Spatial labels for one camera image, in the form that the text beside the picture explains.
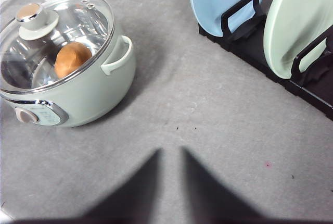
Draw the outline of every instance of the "gray surface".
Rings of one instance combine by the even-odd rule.
[[[2,23],[21,5],[40,1],[10,0]],[[136,48],[133,86],[111,113],[72,129],[20,124],[2,102],[7,213],[77,216],[162,147],[152,223],[190,223],[181,191],[180,147],[186,145],[262,214],[333,219],[329,119],[200,36],[189,0],[107,1]]]

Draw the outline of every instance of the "black dish rack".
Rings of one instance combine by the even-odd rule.
[[[248,3],[253,2],[255,15],[231,33],[228,19]],[[199,25],[199,33],[209,40],[218,43],[226,51],[246,61],[264,73],[269,79],[281,84],[292,94],[304,99],[329,119],[333,120],[333,26],[314,39],[294,59],[291,78],[282,79],[274,74],[268,66],[264,49],[263,37],[266,14],[259,0],[240,0],[221,15],[223,37],[212,36]],[[311,50],[326,39],[326,49],[308,69],[301,73],[299,64]]]

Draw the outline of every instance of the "electric cooking pot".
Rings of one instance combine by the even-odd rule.
[[[104,0],[46,0],[22,7],[0,33],[0,96],[21,122],[75,127],[113,109],[129,90],[136,58]],[[92,57],[63,78],[60,49],[84,44]]]

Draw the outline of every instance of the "egg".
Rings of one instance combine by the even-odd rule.
[[[91,51],[84,44],[71,42],[59,51],[54,66],[55,73],[61,79],[77,70],[91,56]]]

